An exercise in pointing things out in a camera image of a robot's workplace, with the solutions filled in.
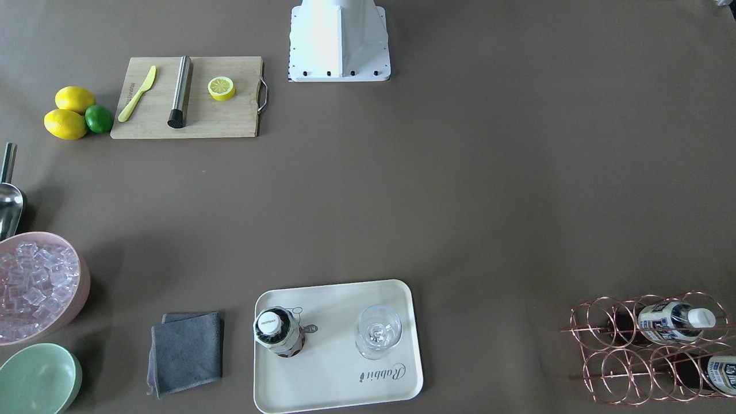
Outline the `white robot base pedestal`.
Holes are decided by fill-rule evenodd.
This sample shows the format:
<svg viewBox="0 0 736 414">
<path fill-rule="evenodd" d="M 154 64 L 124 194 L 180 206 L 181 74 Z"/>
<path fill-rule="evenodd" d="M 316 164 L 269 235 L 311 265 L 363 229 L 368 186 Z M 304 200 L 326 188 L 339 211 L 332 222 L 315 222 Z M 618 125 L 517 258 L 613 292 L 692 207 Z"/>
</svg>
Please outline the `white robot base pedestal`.
<svg viewBox="0 0 736 414">
<path fill-rule="evenodd" d="M 373 1 L 302 1 L 291 9 L 287 79 L 382 82 L 392 75 L 386 11 Z"/>
</svg>

